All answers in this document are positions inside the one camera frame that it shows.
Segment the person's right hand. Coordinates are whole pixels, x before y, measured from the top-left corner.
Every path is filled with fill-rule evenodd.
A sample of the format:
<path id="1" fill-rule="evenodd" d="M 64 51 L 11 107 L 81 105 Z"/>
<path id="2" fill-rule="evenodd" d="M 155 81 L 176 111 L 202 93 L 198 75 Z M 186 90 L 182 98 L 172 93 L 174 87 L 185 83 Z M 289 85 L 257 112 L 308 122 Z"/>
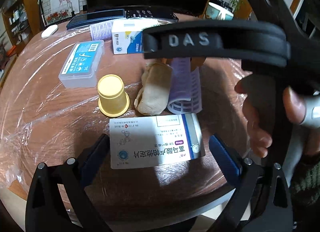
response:
<path id="1" fill-rule="evenodd" d="M 273 120 L 275 113 L 271 110 L 275 99 L 274 81 L 267 76 L 251 74 L 237 83 L 235 91 L 247 94 L 242 112 L 247 119 L 247 132 L 253 152 L 260 158 L 267 157 L 268 148 L 272 144 L 272 130 L 267 120 Z M 290 86 L 282 94 L 286 119 L 295 125 L 310 130 L 304 144 L 304 154 L 319 154 L 319 95 L 303 97 Z"/>

